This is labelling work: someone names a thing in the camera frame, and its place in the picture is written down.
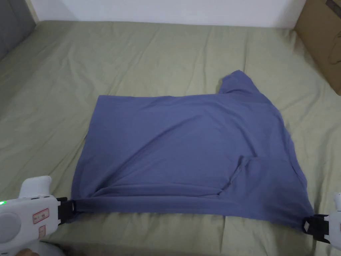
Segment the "cardboard box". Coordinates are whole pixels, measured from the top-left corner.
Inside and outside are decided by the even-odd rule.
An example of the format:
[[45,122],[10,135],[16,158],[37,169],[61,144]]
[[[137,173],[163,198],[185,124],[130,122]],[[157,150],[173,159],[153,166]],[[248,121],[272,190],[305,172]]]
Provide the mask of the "cardboard box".
[[295,30],[341,95],[341,0],[307,0]]

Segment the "blue t-shirt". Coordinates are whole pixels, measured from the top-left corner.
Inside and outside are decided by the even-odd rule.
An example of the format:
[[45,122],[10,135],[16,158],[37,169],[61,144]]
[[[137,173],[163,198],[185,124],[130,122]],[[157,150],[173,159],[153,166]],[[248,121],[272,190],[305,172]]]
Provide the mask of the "blue t-shirt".
[[313,215],[280,112],[236,71],[214,95],[100,96],[76,167],[80,212]]

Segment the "bed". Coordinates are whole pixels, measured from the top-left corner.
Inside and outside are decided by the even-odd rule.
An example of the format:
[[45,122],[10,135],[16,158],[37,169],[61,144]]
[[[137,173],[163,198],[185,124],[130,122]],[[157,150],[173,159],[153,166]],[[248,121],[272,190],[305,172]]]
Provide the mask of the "bed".
[[[341,191],[341,98],[289,29],[127,22],[40,22],[0,61],[0,196],[50,175],[70,196],[99,95],[214,94],[244,71],[280,110],[315,212]],[[341,255],[268,222],[191,214],[96,214],[48,241],[87,255]]]

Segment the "t-shirt sleeve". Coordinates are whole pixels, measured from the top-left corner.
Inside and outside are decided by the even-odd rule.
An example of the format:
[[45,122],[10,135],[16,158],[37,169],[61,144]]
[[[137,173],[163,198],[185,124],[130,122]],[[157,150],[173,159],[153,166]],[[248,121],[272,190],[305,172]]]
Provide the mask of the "t-shirt sleeve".
[[233,91],[251,94],[259,93],[252,80],[240,70],[237,70],[223,78],[219,93],[224,94]]

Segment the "sticker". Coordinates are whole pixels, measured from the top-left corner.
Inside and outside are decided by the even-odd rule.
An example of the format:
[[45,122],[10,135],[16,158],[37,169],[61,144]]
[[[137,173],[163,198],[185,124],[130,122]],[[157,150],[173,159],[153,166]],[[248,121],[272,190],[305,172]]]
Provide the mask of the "sticker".
[[306,232],[308,232],[309,229],[309,223],[306,221],[306,223],[304,224],[304,229]]
[[50,212],[48,208],[40,212],[37,212],[36,214],[33,215],[33,224],[36,224],[42,221],[43,219],[48,218],[49,216],[50,216]]
[[46,226],[43,225],[39,228],[39,238],[38,239],[43,238],[45,235],[46,235]]

